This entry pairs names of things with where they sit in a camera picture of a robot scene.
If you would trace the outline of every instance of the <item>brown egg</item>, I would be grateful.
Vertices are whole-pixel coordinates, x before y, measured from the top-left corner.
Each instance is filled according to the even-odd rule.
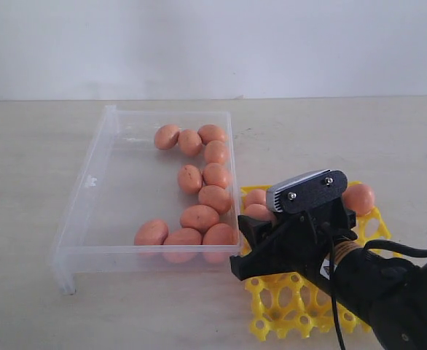
[[[194,130],[183,130],[178,137],[179,149],[188,157],[195,157],[202,150],[202,140]]]
[[[227,224],[217,224],[212,226],[207,233],[204,235],[202,244],[205,245],[216,245],[226,246],[235,244],[235,231],[231,226]],[[204,259],[210,264],[219,264],[224,262],[228,257],[229,253],[211,253],[204,252]]]
[[[164,125],[155,133],[154,144],[156,148],[166,151],[173,148],[178,142],[179,126],[174,124]]]
[[[204,168],[203,176],[206,184],[214,184],[221,188],[227,188],[232,181],[231,173],[219,163],[207,164]]]
[[[196,205],[190,206],[183,211],[179,223],[183,228],[194,228],[201,233],[205,233],[209,228],[218,224],[219,213],[210,206]]]
[[[160,219],[153,219],[141,226],[134,236],[135,246],[156,246],[163,244],[168,236],[168,226],[166,222]],[[141,253],[145,257],[156,253]]]
[[[266,206],[262,204],[251,204],[244,210],[244,215],[260,221],[277,222],[277,218]]]
[[[225,142],[227,140],[227,133],[217,125],[204,125],[197,132],[202,139],[203,144],[208,144],[211,141]]]
[[[204,158],[207,163],[225,164],[230,158],[228,146],[221,141],[212,141],[205,146]]]
[[[220,215],[227,213],[232,204],[230,192],[213,184],[202,187],[198,199],[200,204],[214,208]]]
[[[168,235],[163,244],[166,246],[197,246],[201,242],[202,236],[198,231],[192,228],[182,228]],[[190,261],[196,254],[195,252],[164,252],[163,257],[170,263],[181,264]]]
[[[247,208],[251,204],[265,205],[266,192],[264,190],[255,189],[248,193],[244,198],[244,208]]]
[[[178,185],[184,193],[194,195],[202,188],[202,174],[195,166],[182,166],[178,172]]]
[[[342,199],[343,204],[356,212],[359,217],[370,213],[375,206],[374,191],[366,184],[355,184],[348,187],[342,194]]]

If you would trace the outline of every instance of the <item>table surface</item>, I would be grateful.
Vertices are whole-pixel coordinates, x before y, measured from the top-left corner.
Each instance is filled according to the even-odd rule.
[[[427,247],[427,97],[0,102],[0,349],[338,349],[333,331],[257,341],[229,273],[82,274],[59,294],[47,258],[106,104],[231,111],[240,186],[338,168],[373,186],[393,240]]]

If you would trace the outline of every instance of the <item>plastic container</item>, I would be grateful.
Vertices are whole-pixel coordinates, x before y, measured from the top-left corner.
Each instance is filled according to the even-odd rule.
[[[227,112],[129,112],[107,106],[94,135],[81,174],[58,229],[52,253],[52,268],[63,294],[76,292],[74,274],[112,271],[230,271],[228,259],[214,265],[203,252],[237,254],[242,246],[238,235],[232,246],[134,246],[139,227],[152,218],[168,223],[170,231],[180,228],[183,210],[197,203],[197,196],[183,194],[177,184],[182,165],[203,167],[202,155],[184,156],[176,146],[168,151],[154,147],[157,129],[165,124],[197,130],[215,124],[226,130],[232,173],[228,188],[236,198],[222,217],[237,227],[239,191],[235,175],[230,114]],[[157,253],[147,257],[144,252]],[[195,252],[182,264],[167,262],[163,252]]]

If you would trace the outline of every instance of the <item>egg tray cup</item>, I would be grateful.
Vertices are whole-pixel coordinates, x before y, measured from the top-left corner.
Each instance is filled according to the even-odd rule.
[[[360,182],[351,182],[348,186],[355,184]],[[241,197],[244,200],[252,190],[266,190],[268,187],[242,187]],[[370,233],[371,228],[372,231],[374,229],[373,222],[377,229]],[[357,217],[354,230],[358,234],[356,243],[361,246],[371,239],[391,238],[377,207],[363,217]],[[246,255],[250,251],[251,248],[245,242],[241,254]],[[330,298],[296,272],[253,277],[246,280],[245,289],[252,294],[251,310],[254,318],[249,329],[259,341],[265,341],[270,332],[275,332],[279,339],[284,339],[291,330],[301,332],[302,338],[309,338],[314,328],[327,333],[334,326]],[[363,330],[370,331],[370,326],[347,308],[339,303],[337,307],[340,326],[347,333],[352,333],[358,324]]]

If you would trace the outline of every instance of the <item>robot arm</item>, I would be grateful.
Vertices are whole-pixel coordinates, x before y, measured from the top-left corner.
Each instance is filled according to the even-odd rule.
[[[370,249],[413,257],[427,257],[427,250],[383,240],[355,243],[356,215],[341,198],[347,186],[343,172],[324,170],[271,187],[267,207],[277,224],[239,216],[251,252],[230,258],[232,272],[240,280],[298,272],[314,283],[332,297],[342,349],[336,301],[370,325],[384,349],[427,350],[427,263],[420,268]]]

